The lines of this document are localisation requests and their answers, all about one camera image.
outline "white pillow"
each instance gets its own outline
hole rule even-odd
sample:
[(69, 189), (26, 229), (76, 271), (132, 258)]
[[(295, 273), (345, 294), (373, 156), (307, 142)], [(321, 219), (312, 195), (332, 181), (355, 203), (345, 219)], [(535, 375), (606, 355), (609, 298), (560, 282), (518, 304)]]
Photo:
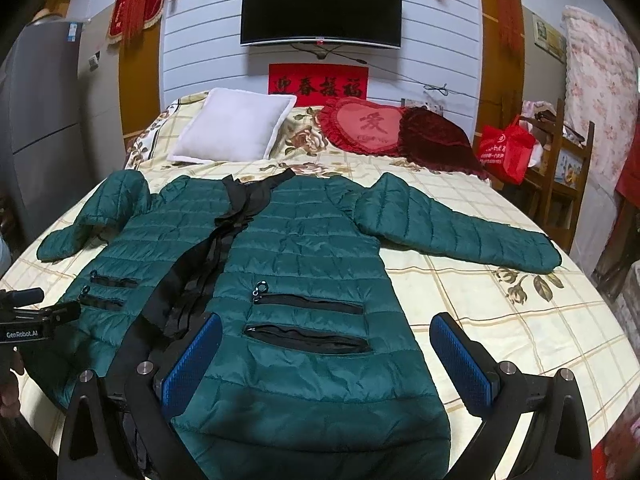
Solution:
[(171, 162), (252, 162), (268, 158), (295, 95), (214, 88), (167, 156)]

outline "jacket sleeve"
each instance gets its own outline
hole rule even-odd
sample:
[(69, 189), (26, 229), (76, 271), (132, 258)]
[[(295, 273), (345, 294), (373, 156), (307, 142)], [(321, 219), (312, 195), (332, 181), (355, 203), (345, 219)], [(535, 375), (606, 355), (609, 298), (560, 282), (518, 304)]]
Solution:
[(453, 211), (390, 173), (361, 192), (352, 207), (360, 231), (427, 254), (537, 274), (562, 261), (544, 233)]
[(142, 173), (115, 171), (86, 201), (72, 225), (44, 238), (36, 256), (43, 262), (72, 256), (82, 249), (94, 228), (111, 227), (121, 231), (129, 218), (149, 210), (151, 199)]

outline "refrigerator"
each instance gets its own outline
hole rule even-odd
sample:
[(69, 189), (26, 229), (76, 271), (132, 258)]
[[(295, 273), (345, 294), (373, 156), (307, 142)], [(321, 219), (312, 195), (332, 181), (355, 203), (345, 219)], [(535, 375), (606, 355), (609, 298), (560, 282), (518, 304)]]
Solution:
[(0, 188), (27, 242), (95, 185), (80, 129), (82, 23), (25, 27), (0, 69)]

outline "blue gripper pad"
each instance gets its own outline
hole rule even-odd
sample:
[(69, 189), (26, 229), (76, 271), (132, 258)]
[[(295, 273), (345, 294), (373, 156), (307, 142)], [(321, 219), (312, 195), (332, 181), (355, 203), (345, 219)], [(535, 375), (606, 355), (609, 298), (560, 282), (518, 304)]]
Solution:
[(485, 418), (500, 386), (495, 360), (447, 312), (433, 317), (429, 339), (468, 412)]
[(205, 313), (183, 339), (167, 348), (155, 377), (156, 395), (165, 418), (181, 415), (187, 409), (221, 342), (220, 316)]

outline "wooden chair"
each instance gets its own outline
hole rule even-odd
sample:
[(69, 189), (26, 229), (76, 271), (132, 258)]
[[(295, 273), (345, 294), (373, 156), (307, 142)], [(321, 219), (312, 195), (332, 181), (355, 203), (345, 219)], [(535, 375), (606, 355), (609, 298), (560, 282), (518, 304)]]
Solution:
[[(578, 215), (582, 205), (584, 188), (587, 184), (587, 174), (591, 163), (591, 150), (593, 149), (594, 124), (589, 123), (589, 132), (584, 148), (571, 142), (562, 136), (564, 126), (564, 101), (558, 99), (558, 113), (555, 122), (540, 121), (533, 118), (522, 118), (523, 121), (533, 124), (538, 129), (552, 136), (551, 150), (545, 173), (540, 173), (534, 168), (527, 170), (524, 183), (534, 190), (532, 200), (529, 203), (528, 216), (553, 240), (563, 251), (569, 252), (574, 241), (575, 228), (578, 224)], [(560, 150), (567, 150), (582, 160), (580, 177), (575, 189), (560, 182), (556, 182), (556, 166)], [(560, 219), (560, 225), (553, 225), (549, 219), (549, 211), (553, 201), (562, 203), (564, 218)]]

